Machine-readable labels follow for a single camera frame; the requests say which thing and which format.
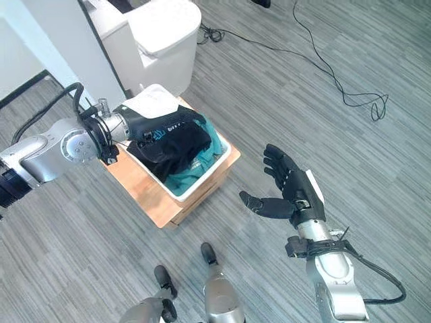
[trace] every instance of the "black cable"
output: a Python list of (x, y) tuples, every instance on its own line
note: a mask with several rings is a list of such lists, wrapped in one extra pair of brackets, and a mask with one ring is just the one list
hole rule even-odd
[(43, 109), (39, 110), (37, 113), (33, 114), (33, 116), (28, 119), (13, 135), (12, 137), (12, 145), (15, 145), (21, 138), (21, 136), (26, 132), (28, 128), (30, 128), (33, 124), (35, 124), (38, 120), (40, 120), (53, 106), (56, 104), (63, 96), (66, 94), (76, 90), (75, 95), (73, 96), (73, 109), (79, 118), (79, 99), (81, 98), (82, 92), (84, 92), (84, 86), (79, 83), (73, 83), (66, 87), (63, 91), (61, 91), (54, 99), (52, 99)]
[(338, 241), (320, 241), (320, 242), (312, 242), (309, 244), (307, 259), (314, 258), (317, 256), (322, 256), (324, 254), (328, 254), (330, 252), (346, 252), (352, 255), (354, 258), (358, 259), (359, 262), (367, 266), (372, 271), (376, 272), (390, 283), (394, 284), (400, 290), (401, 295), (393, 298), (393, 299), (374, 299), (374, 298), (366, 298), (364, 299), (365, 304), (370, 305), (387, 305), (387, 304), (395, 304), (403, 301), (407, 297), (407, 292), (401, 283), (394, 275), (392, 275), (389, 271), (383, 269), (382, 267), (376, 265), (373, 262), (365, 259), (361, 254), (358, 254), (353, 246), (347, 240), (338, 240)]
[[(285, 49), (285, 48), (277, 48), (277, 47), (272, 47), (266, 44), (263, 44), (261, 42), (257, 42), (255, 40), (250, 40), (248, 38), (245, 38), (241, 35), (236, 34), (235, 32), (231, 32), (230, 30), (226, 30), (226, 29), (214, 29), (214, 28), (210, 28), (207, 27), (204, 23), (201, 23), (201, 27), (200, 29), (203, 30), (203, 41), (202, 42), (198, 42), (199, 45), (205, 44), (208, 42), (208, 40), (212, 40), (214, 42), (219, 42), (223, 39), (223, 37), (225, 36), (225, 34), (231, 34), (235, 37), (238, 37), (242, 40), (245, 40), (246, 42), (250, 42), (251, 44), (256, 44), (259, 46), (262, 46), (264, 48), (267, 48), (269, 50), (274, 50), (274, 51), (279, 51), (279, 52), (288, 52), (290, 54), (299, 56), (303, 59), (305, 59), (306, 61), (308, 61), (309, 63), (313, 64), (317, 69), (319, 69), (320, 71), (322, 71), (323, 73), (329, 75), (333, 80), (334, 80), (334, 84), (337, 87), (337, 89), (341, 92), (342, 96), (343, 96), (343, 103), (346, 106), (351, 106), (351, 107), (360, 107), (360, 106), (366, 106), (369, 104), (372, 104), (371, 109), (370, 109), (370, 113), (371, 113), (371, 119), (373, 121), (378, 121), (381, 120), (385, 117), (386, 115), (386, 104), (387, 101), (389, 99), (389, 95), (388, 94), (383, 94), (380, 95), (378, 93), (373, 93), (373, 92), (366, 92), (366, 93), (359, 93), (359, 94), (353, 94), (353, 93), (347, 93), (346, 91), (344, 91), (343, 86), (341, 85), (341, 82), (338, 80), (338, 78), (335, 76), (335, 72), (332, 68), (332, 66), (330, 66), (330, 64), (319, 54), (316, 45), (314, 43), (314, 38), (313, 35), (311, 33), (311, 30), (309, 28), (307, 28), (302, 22), (300, 22), (298, 20), (298, 18), (296, 17), (296, 5), (298, 4), (298, 1), (296, 0), (294, 2), (294, 7), (292, 10), (293, 16), (295, 21), (300, 24), (301, 27), (303, 27), (309, 34), (310, 34), (310, 39), (311, 39), (311, 44), (312, 47), (314, 49), (314, 52), (316, 53), (316, 55), (318, 56), (318, 58), (329, 68), (329, 71), (320, 67), (319, 65), (317, 65), (312, 59), (308, 58), (307, 56), (305, 56), (304, 54), (301, 54), (300, 52), (295, 52), (294, 50), (289, 50), (289, 49)], [(361, 103), (361, 104), (350, 104), (347, 103), (346, 98), (349, 96), (375, 96), (375, 99), (369, 100), (365, 103)], [(377, 101), (381, 101), (382, 102), (382, 107), (379, 109), (379, 107), (377, 106)]]

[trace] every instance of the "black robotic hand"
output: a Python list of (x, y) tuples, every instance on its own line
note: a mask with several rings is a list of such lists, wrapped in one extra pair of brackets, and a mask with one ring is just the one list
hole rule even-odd
[(323, 197), (319, 198), (321, 192), (311, 172), (299, 169), (292, 158), (274, 145), (268, 144), (263, 154), (263, 163), (268, 165), (263, 171), (274, 178), (283, 198), (259, 199), (242, 191), (240, 198), (246, 207), (264, 217), (289, 219), (295, 228), (311, 219), (325, 221)]

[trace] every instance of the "teal towel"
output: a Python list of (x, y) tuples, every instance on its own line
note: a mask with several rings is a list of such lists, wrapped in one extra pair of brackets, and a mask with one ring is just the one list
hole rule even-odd
[(169, 175), (164, 183), (175, 196), (180, 196), (188, 190), (216, 162), (215, 156), (223, 153), (222, 143), (216, 130), (208, 119), (206, 121), (206, 124), (195, 122), (211, 137), (211, 144), (208, 149), (200, 151), (188, 169), (178, 174)]

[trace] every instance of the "floor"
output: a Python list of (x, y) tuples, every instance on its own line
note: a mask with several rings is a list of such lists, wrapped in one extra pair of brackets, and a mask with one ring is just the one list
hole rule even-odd
[[(204, 22), (315, 58), (290, 1), (196, 1)], [(31, 192), (0, 225), (2, 322), (118, 322), (157, 290), (164, 264), (178, 286), (178, 322), (204, 319), (211, 242), (244, 304), (247, 322), (320, 322), (303, 260), (288, 258), (287, 221), (248, 212), (238, 198), (279, 196), (263, 173), (273, 143), (310, 168), (328, 223), (350, 226), (360, 253), (407, 289), (391, 306), (368, 306), (371, 322), (431, 322), (431, 4), (427, 1), (301, 1), (298, 18), (350, 92), (389, 94), (385, 119), (349, 108), (332, 81), (306, 61), (226, 36), (197, 49), (184, 98), (242, 152), (225, 185), (174, 231), (160, 230), (103, 166), (86, 167)], [(0, 149), (59, 87), (39, 82), (0, 110)], [(63, 100), (28, 134), (72, 115)], [(397, 290), (355, 262), (365, 297)]]

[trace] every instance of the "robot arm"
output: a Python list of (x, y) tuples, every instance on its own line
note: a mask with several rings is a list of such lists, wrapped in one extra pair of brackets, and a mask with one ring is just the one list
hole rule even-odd
[(124, 105), (111, 113), (106, 102), (101, 103), (101, 116), (94, 108), (79, 118), (61, 119), (47, 132), (0, 152), (0, 206), (10, 206), (32, 189), (95, 157), (108, 165), (116, 162), (119, 151), (115, 143), (134, 140), (148, 144), (156, 140), (156, 133), (172, 126), (193, 120), (205, 123), (200, 114), (182, 106), (145, 117)]
[(310, 170), (304, 172), (282, 150), (268, 145), (263, 162), (265, 173), (275, 179), (282, 199), (258, 199), (242, 191), (240, 197), (253, 212), (264, 217), (289, 219), (299, 236), (288, 238), (289, 257), (306, 258), (306, 272), (316, 292), (324, 323), (368, 322), (365, 303), (396, 303), (405, 298), (402, 284), (379, 267), (380, 275), (396, 285), (402, 295), (397, 299), (362, 299), (354, 282), (354, 267), (345, 255), (359, 256), (347, 240), (334, 240), (326, 225), (324, 199)]

